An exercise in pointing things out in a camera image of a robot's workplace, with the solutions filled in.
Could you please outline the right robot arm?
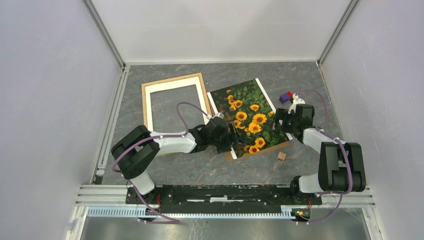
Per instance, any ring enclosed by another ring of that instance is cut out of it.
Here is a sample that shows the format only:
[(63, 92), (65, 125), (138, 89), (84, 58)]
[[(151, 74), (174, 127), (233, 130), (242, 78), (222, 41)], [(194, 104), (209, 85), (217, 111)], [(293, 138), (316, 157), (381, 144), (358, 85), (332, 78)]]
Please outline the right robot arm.
[(305, 103), (291, 110), (278, 108), (275, 112), (274, 130), (292, 134), (319, 154), (317, 173), (294, 177), (290, 182), (289, 199), (302, 204), (309, 194), (363, 192), (367, 183), (361, 145), (329, 135), (314, 125), (314, 115), (314, 107)]

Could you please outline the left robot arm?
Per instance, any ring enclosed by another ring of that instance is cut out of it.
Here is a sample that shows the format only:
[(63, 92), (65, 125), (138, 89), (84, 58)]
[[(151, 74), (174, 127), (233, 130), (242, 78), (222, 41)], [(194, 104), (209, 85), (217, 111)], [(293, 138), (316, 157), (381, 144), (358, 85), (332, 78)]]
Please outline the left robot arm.
[(206, 124), (182, 132), (155, 132), (148, 130), (145, 125), (139, 125), (111, 148), (115, 159), (112, 169), (131, 182), (138, 190), (140, 200), (151, 204), (157, 198), (157, 190), (147, 168), (155, 157), (173, 153), (198, 153), (209, 146), (214, 146), (217, 153), (221, 154), (242, 144), (244, 140), (234, 122), (226, 122), (218, 114)]

